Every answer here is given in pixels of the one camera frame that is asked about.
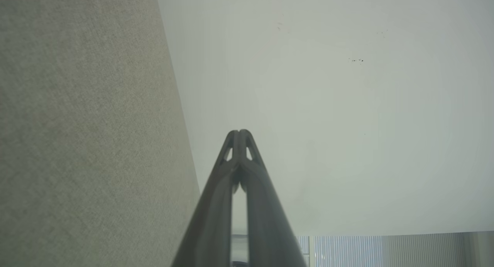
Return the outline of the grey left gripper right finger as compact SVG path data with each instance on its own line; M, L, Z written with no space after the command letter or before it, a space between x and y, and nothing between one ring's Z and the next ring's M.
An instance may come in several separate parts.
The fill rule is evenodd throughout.
M240 130L242 188L247 195L249 265L305 267L298 241L283 211L252 133Z

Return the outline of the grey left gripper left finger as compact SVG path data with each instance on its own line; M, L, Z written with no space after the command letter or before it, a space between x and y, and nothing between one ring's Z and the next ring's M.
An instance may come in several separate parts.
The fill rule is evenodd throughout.
M221 147L173 267L231 266L232 197L239 185L238 133L230 131Z

